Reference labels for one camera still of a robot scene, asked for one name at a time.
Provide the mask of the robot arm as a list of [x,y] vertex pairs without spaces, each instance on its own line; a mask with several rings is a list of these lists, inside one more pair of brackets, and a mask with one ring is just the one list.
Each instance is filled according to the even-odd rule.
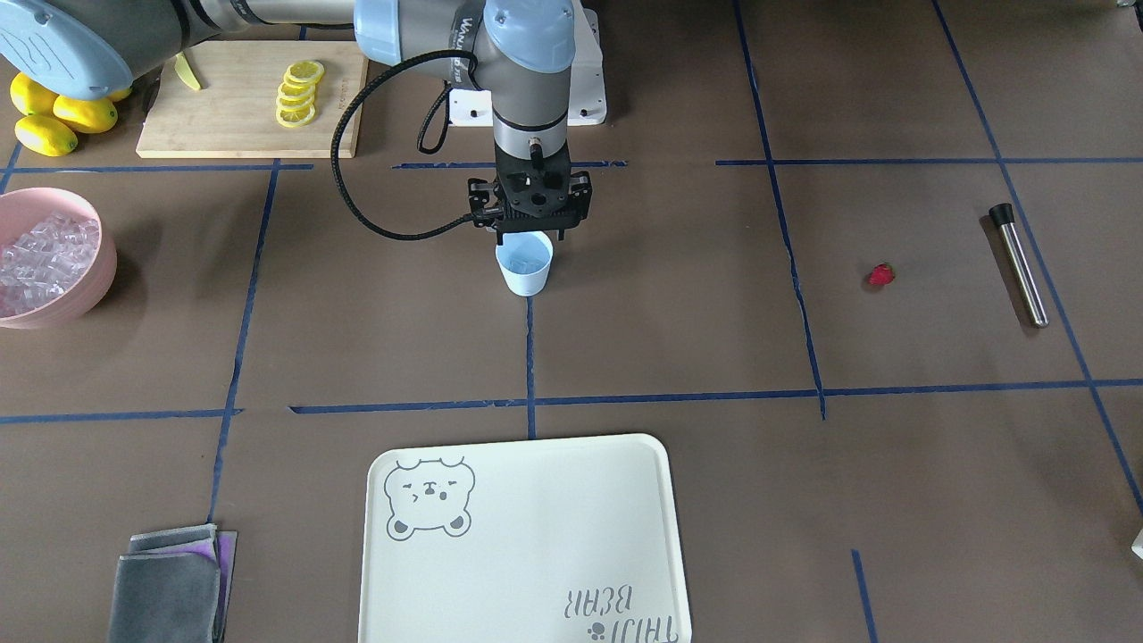
[[490,94],[494,180],[472,179],[466,222],[499,233],[565,232],[588,219],[588,172],[567,128],[577,5],[572,1],[3,1],[3,57],[53,91],[95,99],[175,54],[254,25],[351,29],[389,79],[419,69]]

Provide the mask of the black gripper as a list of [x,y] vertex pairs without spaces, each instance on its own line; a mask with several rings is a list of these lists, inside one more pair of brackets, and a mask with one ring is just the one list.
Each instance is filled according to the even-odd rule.
[[518,158],[497,148],[497,199],[503,207],[499,230],[572,230],[574,207],[569,204],[572,159],[567,144],[539,162]]

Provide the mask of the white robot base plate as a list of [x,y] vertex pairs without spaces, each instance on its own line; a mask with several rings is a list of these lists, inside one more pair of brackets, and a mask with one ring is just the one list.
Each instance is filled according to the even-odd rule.
[[588,127],[605,122],[608,115],[605,96],[604,47],[597,33],[597,14],[580,1],[574,8],[575,56],[569,65],[569,77],[563,79],[566,90],[555,90],[552,81],[527,82],[523,89],[507,91],[477,91],[455,89],[450,93],[450,123],[459,127],[486,127],[494,123],[494,111],[510,108],[510,115],[531,115],[537,108],[542,115],[555,115],[555,98],[563,96],[567,124]]

